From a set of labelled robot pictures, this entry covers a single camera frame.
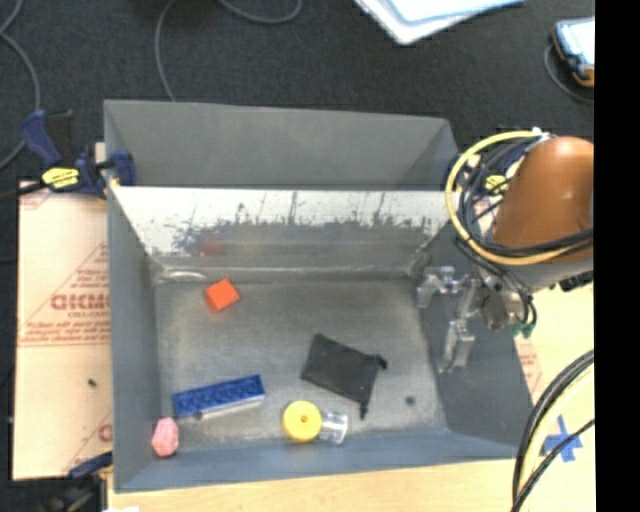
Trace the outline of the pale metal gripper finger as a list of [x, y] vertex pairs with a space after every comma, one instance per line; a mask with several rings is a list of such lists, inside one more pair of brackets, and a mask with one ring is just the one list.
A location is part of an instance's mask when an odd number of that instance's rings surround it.
[[419, 308], [428, 308], [434, 296], [457, 295], [459, 291], [454, 266], [428, 266], [416, 288], [416, 304]]
[[442, 346], [438, 371], [450, 373], [465, 368], [475, 342], [475, 335], [469, 330], [466, 319], [458, 318], [449, 322]]

